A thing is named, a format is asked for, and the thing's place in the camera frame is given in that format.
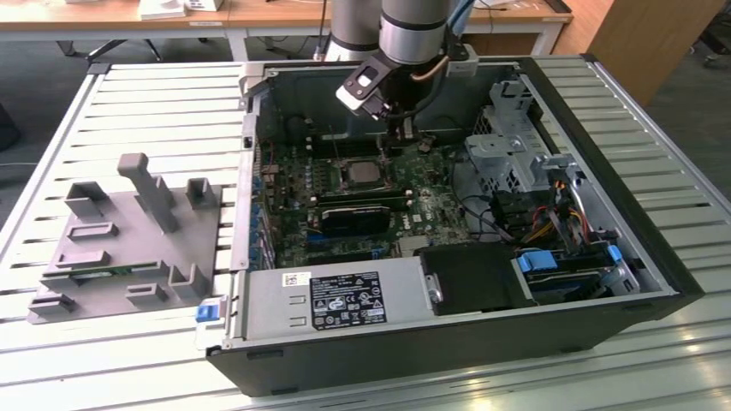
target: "black plastic cover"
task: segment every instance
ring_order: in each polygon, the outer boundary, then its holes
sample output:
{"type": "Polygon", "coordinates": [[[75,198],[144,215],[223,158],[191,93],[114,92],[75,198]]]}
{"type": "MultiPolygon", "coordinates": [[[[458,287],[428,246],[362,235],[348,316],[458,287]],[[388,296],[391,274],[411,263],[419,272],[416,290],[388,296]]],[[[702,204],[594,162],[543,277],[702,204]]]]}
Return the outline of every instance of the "black plastic cover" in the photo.
{"type": "Polygon", "coordinates": [[[511,260],[512,247],[468,243],[426,247],[415,251],[426,275],[434,275],[442,288],[436,315],[510,310],[532,307],[526,298],[511,260]]]}

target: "floor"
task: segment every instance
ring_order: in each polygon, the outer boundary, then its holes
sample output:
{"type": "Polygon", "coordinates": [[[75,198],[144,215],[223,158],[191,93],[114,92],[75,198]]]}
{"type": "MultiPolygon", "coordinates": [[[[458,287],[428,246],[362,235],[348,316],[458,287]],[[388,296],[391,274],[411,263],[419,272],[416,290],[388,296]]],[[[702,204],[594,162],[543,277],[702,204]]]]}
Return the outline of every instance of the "floor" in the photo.
{"type": "MultiPolygon", "coordinates": [[[[296,51],[306,38],[286,39],[276,45],[296,51]]],[[[304,44],[300,56],[311,56],[316,41],[304,44]]],[[[80,54],[102,42],[78,42],[80,54]]],[[[231,60],[224,39],[200,43],[196,39],[156,40],[166,62],[208,62],[231,60]]],[[[280,59],[250,39],[252,59],[280,59]]],[[[652,104],[647,108],[666,133],[694,160],[705,174],[731,197],[731,57],[715,68],[703,67],[706,50],[689,54],[652,104]]],[[[18,123],[24,137],[11,149],[0,152],[0,164],[35,163],[44,153],[62,117],[67,111],[87,69],[82,57],[64,57],[51,42],[0,43],[0,101],[18,123]]],[[[100,62],[154,63],[142,41],[131,41],[111,51],[100,62]]],[[[34,166],[0,167],[0,226],[34,172],[34,166]]]]}

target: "power supply label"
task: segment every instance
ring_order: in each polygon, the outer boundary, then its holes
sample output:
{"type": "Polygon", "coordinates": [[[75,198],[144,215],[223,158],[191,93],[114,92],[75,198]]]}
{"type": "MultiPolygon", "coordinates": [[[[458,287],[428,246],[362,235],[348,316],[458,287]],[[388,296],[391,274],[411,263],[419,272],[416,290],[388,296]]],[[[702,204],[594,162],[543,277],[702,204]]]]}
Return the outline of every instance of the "power supply label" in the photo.
{"type": "Polygon", "coordinates": [[[378,272],[310,279],[312,327],[322,330],[386,322],[378,272]]]}

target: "wooden desk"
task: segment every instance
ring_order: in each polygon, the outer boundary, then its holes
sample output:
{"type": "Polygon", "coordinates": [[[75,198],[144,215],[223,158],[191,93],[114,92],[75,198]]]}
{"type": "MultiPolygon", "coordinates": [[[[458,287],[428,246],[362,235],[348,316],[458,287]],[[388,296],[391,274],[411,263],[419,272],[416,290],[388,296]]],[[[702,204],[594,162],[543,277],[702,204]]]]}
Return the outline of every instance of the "wooden desk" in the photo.
{"type": "Polygon", "coordinates": [[[139,0],[0,0],[0,41],[56,41],[74,54],[74,40],[224,38],[230,2],[218,12],[188,11],[175,19],[139,19],[139,0]]]}
{"type": "Polygon", "coordinates": [[[139,0],[76,4],[64,0],[2,0],[0,31],[184,29],[200,22],[224,27],[231,2],[224,2],[218,12],[188,10],[186,17],[146,21],[139,19],[138,6],[139,0]]]}
{"type": "MultiPolygon", "coordinates": [[[[243,44],[248,37],[312,36],[319,32],[320,0],[231,2],[227,36],[232,44],[243,44]]],[[[502,6],[511,8],[507,11],[472,11],[464,32],[480,54],[551,54],[560,29],[572,16],[554,12],[543,0],[522,0],[520,6],[502,6]],[[494,41],[484,42],[475,34],[491,34],[494,41]]],[[[331,6],[327,11],[326,27],[330,26],[331,6]]],[[[232,46],[232,51],[235,60],[248,60],[246,47],[232,46]]]]}
{"type": "MultiPolygon", "coordinates": [[[[466,33],[492,38],[484,46],[468,37],[480,54],[551,53],[571,15],[555,13],[543,0],[520,4],[508,11],[472,11],[466,33]]],[[[230,39],[235,60],[248,61],[248,37],[310,36],[320,27],[320,0],[226,0],[218,12],[188,11],[187,17],[151,21],[139,19],[138,5],[139,0],[0,0],[0,41],[219,37],[230,39]]]]}

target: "wooden cabinet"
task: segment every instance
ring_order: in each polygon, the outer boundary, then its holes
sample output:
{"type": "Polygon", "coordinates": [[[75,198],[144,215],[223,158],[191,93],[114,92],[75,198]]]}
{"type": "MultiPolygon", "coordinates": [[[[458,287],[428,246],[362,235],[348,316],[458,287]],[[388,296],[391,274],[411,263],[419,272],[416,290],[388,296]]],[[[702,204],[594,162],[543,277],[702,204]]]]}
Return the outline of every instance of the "wooden cabinet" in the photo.
{"type": "Polygon", "coordinates": [[[592,53],[648,104],[725,0],[563,0],[574,20],[552,54],[592,53]]]}

